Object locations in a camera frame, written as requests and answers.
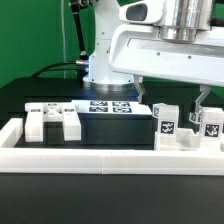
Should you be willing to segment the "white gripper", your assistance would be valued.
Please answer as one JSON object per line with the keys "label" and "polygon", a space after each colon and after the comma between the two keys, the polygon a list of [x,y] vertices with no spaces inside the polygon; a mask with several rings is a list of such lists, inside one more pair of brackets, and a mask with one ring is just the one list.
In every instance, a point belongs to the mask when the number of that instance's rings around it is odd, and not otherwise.
{"label": "white gripper", "polygon": [[224,87],[224,27],[212,23],[214,3],[140,0],[120,8],[123,24],[114,32],[109,64],[114,71],[135,75],[140,104],[149,100],[142,76],[203,84],[195,112],[210,86]]}

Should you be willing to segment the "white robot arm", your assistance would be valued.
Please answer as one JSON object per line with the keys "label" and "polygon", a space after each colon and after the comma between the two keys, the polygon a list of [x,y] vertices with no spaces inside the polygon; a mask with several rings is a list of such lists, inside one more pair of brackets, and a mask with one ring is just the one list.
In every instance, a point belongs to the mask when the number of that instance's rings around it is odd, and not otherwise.
{"label": "white robot arm", "polygon": [[201,95],[212,86],[224,87],[224,19],[212,16],[224,0],[139,0],[121,6],[117,0],[70,0],[77,27],[79,13],[95,12],[95,49],[80,48],[81,63],[89,72],[84,84],[120,90],[133,84],[141,104],[148,102],[145,77],[200,85]]}

